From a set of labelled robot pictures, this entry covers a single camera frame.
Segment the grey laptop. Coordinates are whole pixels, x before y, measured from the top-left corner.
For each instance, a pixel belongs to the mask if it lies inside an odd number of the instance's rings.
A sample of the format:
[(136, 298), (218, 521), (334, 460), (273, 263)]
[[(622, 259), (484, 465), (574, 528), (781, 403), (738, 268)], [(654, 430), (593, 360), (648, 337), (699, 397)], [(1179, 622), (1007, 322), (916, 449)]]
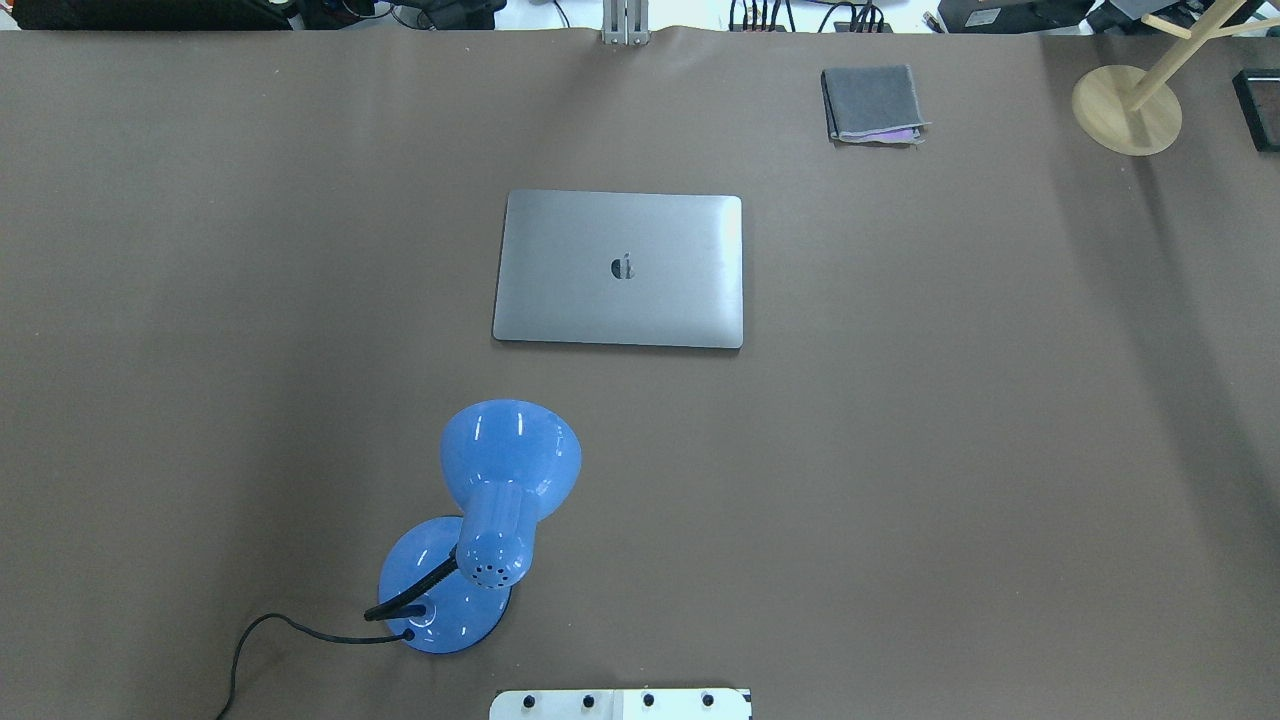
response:
[(492, 336), (737, 351), (742, 200), (512, 190)]

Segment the blue desk lamp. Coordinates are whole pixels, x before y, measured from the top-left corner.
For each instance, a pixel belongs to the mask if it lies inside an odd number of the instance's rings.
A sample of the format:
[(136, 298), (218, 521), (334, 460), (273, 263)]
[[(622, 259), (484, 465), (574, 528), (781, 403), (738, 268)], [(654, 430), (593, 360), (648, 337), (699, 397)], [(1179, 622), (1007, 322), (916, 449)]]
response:
[(392, 546), (364, 616), (413, 650), (447, 655), (499, 625), (532, 568), (539, 524), (575, 488), (582, 447), (550, 409), (490, 398), (448, 420), (439, 457), (458, 512), (422, 521)]

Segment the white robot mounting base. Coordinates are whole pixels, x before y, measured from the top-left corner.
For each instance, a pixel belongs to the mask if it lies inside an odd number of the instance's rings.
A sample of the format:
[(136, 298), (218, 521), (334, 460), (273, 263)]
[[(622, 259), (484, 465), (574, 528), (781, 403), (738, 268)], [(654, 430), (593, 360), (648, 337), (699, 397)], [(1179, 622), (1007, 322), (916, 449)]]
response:
[(503, 691), (489, 719), (754, 719), (749, 689), (595, 688)]

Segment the folded grey cloth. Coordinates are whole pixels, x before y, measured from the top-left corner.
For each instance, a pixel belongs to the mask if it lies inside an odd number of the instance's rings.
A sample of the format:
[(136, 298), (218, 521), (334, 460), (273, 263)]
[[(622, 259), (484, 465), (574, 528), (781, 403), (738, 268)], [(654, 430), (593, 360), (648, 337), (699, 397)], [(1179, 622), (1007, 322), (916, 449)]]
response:
[(913, 69), (832, 67), (820, 72), (827, 135), (836, 143), (909, 146), (923, 142), (923, 118)]

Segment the wooden stand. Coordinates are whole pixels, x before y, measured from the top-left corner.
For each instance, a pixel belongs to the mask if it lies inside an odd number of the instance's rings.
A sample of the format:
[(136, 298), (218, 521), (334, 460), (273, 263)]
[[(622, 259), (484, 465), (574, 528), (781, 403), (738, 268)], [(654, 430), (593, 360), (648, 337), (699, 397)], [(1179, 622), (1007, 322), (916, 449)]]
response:
[(1079, 127), (1102, 147), (1126, 156), (1149, 156), (1169, 149), (1183, 126), (1180, 102), (1169, 79), (1210, 40), (1279, 26), (1279, 18), (1231, 22), (1243, 1), (1216, 1), (1189, 28), (1153, 14), (1140, 22), (1176, 38), (1144, 70), (1112, 64), (1085, 73), (1071, 91), (1071, 111)]

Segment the black box at edge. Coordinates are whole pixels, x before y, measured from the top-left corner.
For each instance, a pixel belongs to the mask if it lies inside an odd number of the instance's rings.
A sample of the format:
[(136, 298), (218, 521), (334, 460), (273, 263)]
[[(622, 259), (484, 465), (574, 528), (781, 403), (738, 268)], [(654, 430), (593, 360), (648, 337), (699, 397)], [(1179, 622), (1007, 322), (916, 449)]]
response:
[(1256, 150), (1279, 152), (1279, 69), (1243, 69), (1231, 85)]

